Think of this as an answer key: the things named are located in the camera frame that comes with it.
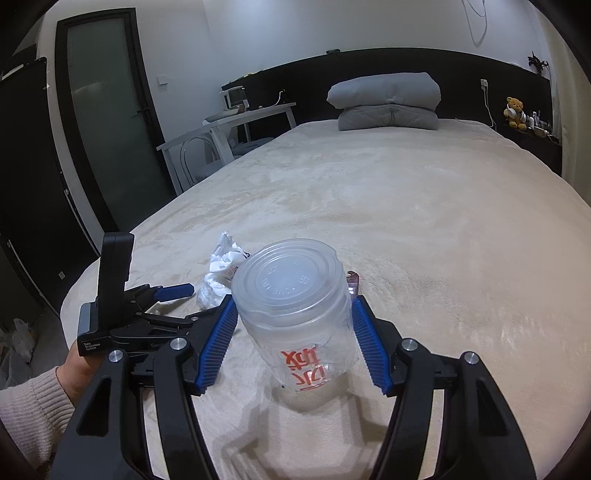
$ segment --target red handwriting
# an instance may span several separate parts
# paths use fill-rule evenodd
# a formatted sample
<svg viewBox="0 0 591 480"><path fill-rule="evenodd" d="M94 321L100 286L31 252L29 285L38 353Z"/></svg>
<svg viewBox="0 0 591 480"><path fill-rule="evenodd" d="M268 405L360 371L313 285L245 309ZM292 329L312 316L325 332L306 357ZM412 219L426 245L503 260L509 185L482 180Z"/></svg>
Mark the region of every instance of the red handwriting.
<svg viewBox="0 0 591 480"><path fill-rule="evenodd" d="M304 372L303 375L292 374L298 381L296 385L308 385L308 387L303 387L301 390L310 390L310 387L319 387L320 385L324 384L325 374L324 368L322 365L318 365L312 370L307 370Z"/></svg>
<svg viewBox="0 0 591 480"><path fill-rule="evenodd" d="M304 348L301 352L281 352L285 355L285 364L290 367L290 370L301 370L302 367L308 365L316 365L318 358L316 357L316 347Z"/></svg>

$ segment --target blue gripper pad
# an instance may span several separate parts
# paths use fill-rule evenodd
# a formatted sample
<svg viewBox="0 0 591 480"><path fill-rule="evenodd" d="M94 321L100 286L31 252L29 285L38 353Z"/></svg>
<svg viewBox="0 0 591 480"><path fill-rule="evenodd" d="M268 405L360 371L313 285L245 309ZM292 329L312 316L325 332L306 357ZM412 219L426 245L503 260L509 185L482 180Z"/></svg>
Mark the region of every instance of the blue gripper pad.
<svg viewBox="0 0 591 480"><path fill-rule="evenodd" d="M354 299L352 310L353 329L363 352L369 374L374 385L379 387L382 393L386 395L393 387L389 374L388 354L384 349L378 332L374 328L372 320L358 298Z"/></svg>
<svg viewBox="0 0 591 480"><path fill-rule="evenodd" d="M199 373L195 385L202 394L216 381L237 322L238 310L234 299L230 299L199 355Z"/></svg>

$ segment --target clear plastic jar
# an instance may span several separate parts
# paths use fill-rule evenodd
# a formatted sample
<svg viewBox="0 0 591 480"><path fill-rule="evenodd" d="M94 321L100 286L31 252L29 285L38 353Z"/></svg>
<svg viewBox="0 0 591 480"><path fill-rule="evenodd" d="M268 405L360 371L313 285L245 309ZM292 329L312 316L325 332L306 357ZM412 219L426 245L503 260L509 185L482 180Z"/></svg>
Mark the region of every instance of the clear plastic jar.
<svg viewBox="0 0 591 480"><path fill-rule="evenodd" d="M238 268L232 296L257 350L287 388L319 387L356 362L345 272L328 245L292 239L263 248Z"/></svg>

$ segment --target plastic lid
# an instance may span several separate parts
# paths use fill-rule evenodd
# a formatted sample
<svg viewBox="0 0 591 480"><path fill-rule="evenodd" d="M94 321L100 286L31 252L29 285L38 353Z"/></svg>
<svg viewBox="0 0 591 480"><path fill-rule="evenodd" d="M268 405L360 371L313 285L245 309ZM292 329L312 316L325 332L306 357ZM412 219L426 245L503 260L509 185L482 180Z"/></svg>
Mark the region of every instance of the plastic lid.
<svg viewBox="0 0 591 480"><path fill-rule="evenodd" d="M249 257L232 279L244 322L281 328L310 322L342 302L346 281L336 252L317 240L271 244Z"/></svg>

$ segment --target teddy bear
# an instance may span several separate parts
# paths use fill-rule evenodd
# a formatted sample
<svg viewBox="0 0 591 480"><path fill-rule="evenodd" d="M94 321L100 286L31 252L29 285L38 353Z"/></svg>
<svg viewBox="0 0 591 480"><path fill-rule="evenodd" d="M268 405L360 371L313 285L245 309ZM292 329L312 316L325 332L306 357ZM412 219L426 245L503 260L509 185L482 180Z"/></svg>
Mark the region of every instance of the teddy bear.
<svg viewBox="0 0 591 480"><path fill-rule="evenodd" d="M523 103L517 98L507 97L507 108L503 115L509 120L511 128L519 128L519 130L527 130L527 116L523 112Z"/></svg>

